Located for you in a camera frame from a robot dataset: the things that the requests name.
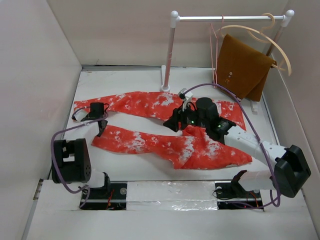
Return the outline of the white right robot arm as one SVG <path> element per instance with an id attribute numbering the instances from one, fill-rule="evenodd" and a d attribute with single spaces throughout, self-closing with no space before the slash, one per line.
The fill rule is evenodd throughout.
<path id="1" fill-rule="evenodd" d="M 189 100 L 172 111 L 164 126 L 174 132 L 187 126 L 205 129 L 213 141 L 240 150 L 268 166 L 265 171 L 242 170 L 231 181 L 231 191 L 243 197 L 249 191 L 275 190 L 278 194 L 294 198 L 311 176 L 303 151 L 296 145 L 284 147 L 262 141 L 246 132 L 236 123 L 219 115 L 215 103 L 201 97 L 191 108 Z"/>

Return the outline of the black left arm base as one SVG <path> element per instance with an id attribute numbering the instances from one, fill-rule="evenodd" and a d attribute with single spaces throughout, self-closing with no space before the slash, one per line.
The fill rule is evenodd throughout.
<path id="1" fill-rule="evenodd" d="M 127 209 L 126 181 L 112 181 L 110 190 L 102 188 L 91 188 L 86 201 L 86 194 L 81 195 L 79 205 L 81 210 L 97 211 L 122 211 Z"/>

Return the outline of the brown folded trousers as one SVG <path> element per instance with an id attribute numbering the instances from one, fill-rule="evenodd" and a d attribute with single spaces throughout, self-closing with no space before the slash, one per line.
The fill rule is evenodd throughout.
<path id="1" fill-rule="evenodd" d="M 217 83 L 238 99 L 261 100 L 272 58 L 226 34 L 217 58 Z"/>

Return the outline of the beige wooden hanger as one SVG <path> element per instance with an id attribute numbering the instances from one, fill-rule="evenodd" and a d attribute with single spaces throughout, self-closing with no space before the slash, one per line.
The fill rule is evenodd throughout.
<path id="1" fill-rule="evenodd" d="M 263 44 L 270 44 L 268 52 L 266 53 L 267 56 L 269 56 L 273 49 L 276 48 L 280 54 L 283 57 L 282 62 L 280 63 L 280 65 L 275 65 L 273 64 L 272 67 L 278 69 L 279 71 L 286 71 L 285 68 L 281 68 L 281 65 L 283 63 L 286 63 L 287 66 L 287 71 L 288 71 L 288 76 L 290 76 L 292 74 L 292 66 L 290 63 L 290 60 L 288 58 L 288 56 L 286 55 L 286 53 L 283 51 L 283 49 L 277 44 L 277 41 L 279 40 L 280 36 L 282 35 L 283 30 L 285 29 L 285 27 L 287 27 L 287 25 L 289 24 L 291 18 L 294 16 L 295 12 L 293 10 L 289 10 L 287 11 L 287 13 L 285 15 L 282 16 L 281 19 L 281 24 L 280 24 L 280 28 L 276 34 L 276 36 L 274 37 L 274 39 L 271 39 L 270 37 L 268 37 L 267 35 L 264 34 L 265 30 L 270 30 L 274 27 L 275 22 L 276 22 L 276 17 L 273 16 L 271 13 L 263 13 L 261 16 L 262 17 L 266 17 L 267 20 L 271 21 L 271 24 L 268 26 L 263 26 L 259 31 L 256 29 L 253 29 L 251 27 L 248 26 L 243 26 L 243 25 L 235 25 L 235 24 L 231 24 L 231 25 L 226 25 L 226 26 L 221 26 L 218 30 L 214 30 L 213 25 L 211 24 L 211 31 L 213 32 L 215 38 L 216 38 L 216 55 L 215 55 L 215 63 L 216 63 L 216 68 L 218 67 L 218 36 L 217 33 L 221 36 L 221 37 L 225 37 L 227 34 L 226 33 L 221 33 L 221 30 L 224 29 L 231 29 L 231 28 L 237 28 L 237 29 L 244 29 L 247 31 L 247 33 L 256 41 L 263 43 Z"/>

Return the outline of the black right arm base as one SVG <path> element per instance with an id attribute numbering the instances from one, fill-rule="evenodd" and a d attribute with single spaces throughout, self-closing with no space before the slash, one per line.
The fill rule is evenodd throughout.
<path id="1" fill-rule="evenodd" d="M 239 183 L 246 172 L 246 170 L 241 170 L 231 180 L 214 182 L 215 189 L 212 191 L 212 196 L 217 199 L 218 210 L 249 209 L 264 211 L 260 192 L 246 191 Z"/>

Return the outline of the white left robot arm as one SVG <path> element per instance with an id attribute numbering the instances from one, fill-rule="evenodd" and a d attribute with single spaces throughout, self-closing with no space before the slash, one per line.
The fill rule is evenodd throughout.
<path id="1" fill-rule="evenodd" d="M 111 194 L 111 185 L 104 181 L 104 175 L 98 174 L 98 182 L 90 181 L 92 166 L 88 146 L 95 138 L 104 133 L 108 121 L 108 103 L 93 102 L 89 106 L 76 109 L 71 119 L 76 126 L 56 132 L 50 142 L 54 183 L 62 184 L 72 194 L 94 188 L 100 198 Z"/>

